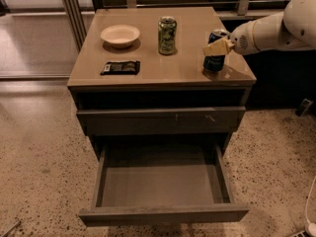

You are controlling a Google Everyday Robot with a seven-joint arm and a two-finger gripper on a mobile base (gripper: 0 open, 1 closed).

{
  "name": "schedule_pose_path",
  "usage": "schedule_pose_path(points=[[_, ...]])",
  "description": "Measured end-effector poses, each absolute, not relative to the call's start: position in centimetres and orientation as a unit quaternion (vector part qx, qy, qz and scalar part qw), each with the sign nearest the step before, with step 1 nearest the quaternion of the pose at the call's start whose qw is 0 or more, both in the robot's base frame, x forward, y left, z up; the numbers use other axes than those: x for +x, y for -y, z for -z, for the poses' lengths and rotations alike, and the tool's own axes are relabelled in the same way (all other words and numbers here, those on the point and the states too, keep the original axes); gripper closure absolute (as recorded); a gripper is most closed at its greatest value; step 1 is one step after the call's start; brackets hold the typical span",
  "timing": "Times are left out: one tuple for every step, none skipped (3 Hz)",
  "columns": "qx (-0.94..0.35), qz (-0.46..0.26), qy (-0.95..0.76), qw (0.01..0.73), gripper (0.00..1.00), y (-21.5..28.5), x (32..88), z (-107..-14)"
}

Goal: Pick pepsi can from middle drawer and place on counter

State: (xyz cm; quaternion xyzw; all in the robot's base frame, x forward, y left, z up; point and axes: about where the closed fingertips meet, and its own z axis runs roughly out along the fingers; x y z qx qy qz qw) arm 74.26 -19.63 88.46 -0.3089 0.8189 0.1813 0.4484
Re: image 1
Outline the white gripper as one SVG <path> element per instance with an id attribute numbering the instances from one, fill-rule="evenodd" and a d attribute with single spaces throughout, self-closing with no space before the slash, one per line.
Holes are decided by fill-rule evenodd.
<path id="1" fill-rule="evenodd" d="M 233 48 L 241 55 L 258 53 L 254 41 L 255 22 L 250 21 L 237 27 L 231 34 L 230 39 L 221 38 L 207 46 L 202 51 L 205 56 L 227 55 Z"/>

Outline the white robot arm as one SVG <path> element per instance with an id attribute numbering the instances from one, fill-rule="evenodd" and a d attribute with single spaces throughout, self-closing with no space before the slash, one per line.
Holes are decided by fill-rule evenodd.
<path id="1" fill-rule="evenodd" d="M 316 0 L 291 0 L 282 12 L 247 22 L 227 37 L 209 43 L 205 56 L 241 55 L 267 50 L 296 51 L 316 48 Z"/>

